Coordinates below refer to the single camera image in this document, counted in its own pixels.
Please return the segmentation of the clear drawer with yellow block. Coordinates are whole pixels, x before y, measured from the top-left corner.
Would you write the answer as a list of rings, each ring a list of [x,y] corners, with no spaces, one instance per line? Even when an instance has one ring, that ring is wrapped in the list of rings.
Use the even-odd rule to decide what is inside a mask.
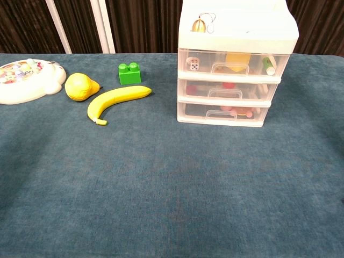
[[[290,57],[289,54],[266,54],[266,53],[248,53],[251,55],[249,68],[247,71],[234,72],[229,69],[225,62],[226,54],[222,51],[204,51],[196,49],[180,48],[178,50],[178,71],[196,74],[215,74],[215,75],[238,75],[238,76],[264,76],[264,77],[280,77],[282,76],[285,66]],[[274,56],[277,64],[276,73],[273,76],[267,75],[262,59],[266,55]],[[186,62],[187,58],[194,56],[199,58],[199,70],[191,71],[190,64]]]

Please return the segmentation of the yellow foam block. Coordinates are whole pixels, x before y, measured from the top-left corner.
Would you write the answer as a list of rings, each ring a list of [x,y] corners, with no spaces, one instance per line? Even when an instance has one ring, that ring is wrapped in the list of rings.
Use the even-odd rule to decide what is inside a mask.
[[[247,71],[249,68],[251,55],[248,53],[235,53],[228,52],[226,54],[225,62],[228,65],[229,69],[238,73],[242,71]]]

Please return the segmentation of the green building block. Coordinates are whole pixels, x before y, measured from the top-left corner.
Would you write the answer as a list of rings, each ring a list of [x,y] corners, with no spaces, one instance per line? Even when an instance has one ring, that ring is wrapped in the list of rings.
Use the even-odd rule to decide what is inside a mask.
[[[121,85],[141,83],[139,64],[136,62],[130,64],[121,63],[118,66],[118,76]]]

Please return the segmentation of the green and white marker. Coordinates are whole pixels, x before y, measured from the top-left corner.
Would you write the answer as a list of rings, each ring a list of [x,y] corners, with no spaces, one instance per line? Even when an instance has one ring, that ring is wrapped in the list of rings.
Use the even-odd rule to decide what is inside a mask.
[[[273,76],[276,73],[277,64],[274,56],[266,55],[262,59],[264,69],[269,76]]]

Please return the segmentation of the yellow toy banana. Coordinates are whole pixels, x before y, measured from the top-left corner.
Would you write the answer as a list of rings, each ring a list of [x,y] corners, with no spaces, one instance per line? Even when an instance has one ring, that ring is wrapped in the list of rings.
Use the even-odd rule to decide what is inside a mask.
[[[101,120],[100,116],[107,108],[121,103],[144,98],[152,93],[149,87],[135,85],[122,87],[100,94],[92,100],[87,109],[87,115],[91,121],[97,125],[107,125],[106,120]]]

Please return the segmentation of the white frame post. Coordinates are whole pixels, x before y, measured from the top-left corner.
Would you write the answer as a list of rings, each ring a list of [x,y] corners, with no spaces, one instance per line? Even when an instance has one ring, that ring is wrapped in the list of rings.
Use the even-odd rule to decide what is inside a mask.
[[[53,23],[55,25],[55,28],[58,32],[59,38],[62,42],[64,51],[66,52],[66,54],[71,54],[71,48],[70,48],[70,44],[69,41],[67,39],[65,30],[63,28],[59,13],[57,11],[56,5],[54,3],[54,0],[45,0],[47,7],[49,9],[50,15],[52,17]]]
[[[113,36],[105,0],[90,0],[103,53],[115,54]]]

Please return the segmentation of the white plastic drawer cabinet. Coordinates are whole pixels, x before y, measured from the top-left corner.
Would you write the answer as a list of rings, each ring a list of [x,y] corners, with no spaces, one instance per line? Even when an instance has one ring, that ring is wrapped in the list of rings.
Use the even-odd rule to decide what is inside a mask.
[[[214,32],[192,32],[202,12],[216,14]],[[299,37],[297,23],[286,0],[183,0],[178,29],[180,48],[204,51],[291,55]],[[280,84],[280,77],[196,74],[178,71],[177,119],[184,123],[261,127],[264,121],[198,120],[181,116],[179,102],[219,106],[270,108],[269,102],[191,99],[178,95],[178,80]]]

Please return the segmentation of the yellow toy pear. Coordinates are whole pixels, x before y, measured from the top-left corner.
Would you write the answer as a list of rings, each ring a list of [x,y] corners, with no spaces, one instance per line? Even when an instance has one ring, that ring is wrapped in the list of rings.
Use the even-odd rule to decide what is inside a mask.
[[[84,101],[99,92],[101,86],[82,73],[71,74],[65,82],[67,96],[77,102]]]

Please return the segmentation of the clear drawer with pink toy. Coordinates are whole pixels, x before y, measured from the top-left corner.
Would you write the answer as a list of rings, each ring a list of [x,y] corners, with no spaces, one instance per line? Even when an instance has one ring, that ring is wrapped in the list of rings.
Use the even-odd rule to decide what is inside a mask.
[[[232,111],[223,111],[219,105],[204,105],[179,102],[182,117],[198,120],[228,120],[228,121],[264,121],[268,107],[254,108],[253,118],[237,116]]]

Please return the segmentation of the dark brown pleated curtain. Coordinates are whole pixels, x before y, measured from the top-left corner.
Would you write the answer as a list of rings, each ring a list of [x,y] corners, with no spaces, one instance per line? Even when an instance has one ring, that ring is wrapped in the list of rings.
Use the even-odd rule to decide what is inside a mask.
[[[73,53],[101,53],[90,0],[53,0]],[[105,0],[117,53],[175,53],[183,0]],[[344,0],[286,0],[295,52],[344,57]],[[45,0],[0,0],[0,53],[64,53]]]

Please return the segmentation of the white fishing game toy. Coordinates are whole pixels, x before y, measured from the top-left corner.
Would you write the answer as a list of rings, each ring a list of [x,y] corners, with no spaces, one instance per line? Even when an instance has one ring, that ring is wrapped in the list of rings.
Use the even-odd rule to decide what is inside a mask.
[[[56,62],[25,59],[0,66],[0,104],[14,105],[58,93],[66,80]]]

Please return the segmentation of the blue table cloth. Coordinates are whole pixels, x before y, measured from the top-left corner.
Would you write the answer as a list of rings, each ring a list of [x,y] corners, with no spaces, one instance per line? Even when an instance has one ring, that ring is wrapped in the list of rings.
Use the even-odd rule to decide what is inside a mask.
[[[0,258],[344,258],[344,58],[290,56],[263,127],[179,123],[176,54],[41,54],[103,91],[0,105]]]

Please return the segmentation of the clear drawer with red toys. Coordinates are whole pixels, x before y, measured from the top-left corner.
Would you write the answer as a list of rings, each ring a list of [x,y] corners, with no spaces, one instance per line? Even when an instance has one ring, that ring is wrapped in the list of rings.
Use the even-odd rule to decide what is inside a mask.
[[[277,89],[277,84],[239,82],[233,82],[236,84],[234,89],[224,89],[222,83],[179,79],[178,95],[191,99],[233,99],[235,101],[269,102]],[[197,87],[195,95],[186,94],[187,85],[195,85]]]

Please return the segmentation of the pink and orange toy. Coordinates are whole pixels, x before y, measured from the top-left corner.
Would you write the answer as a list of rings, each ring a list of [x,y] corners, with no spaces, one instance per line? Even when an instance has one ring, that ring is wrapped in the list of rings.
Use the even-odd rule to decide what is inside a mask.
[[[232,111],[237,116],[244,116],[246,118],[253,118],[253,107],[239,107],[239,106],[220,106],[223,111]]]

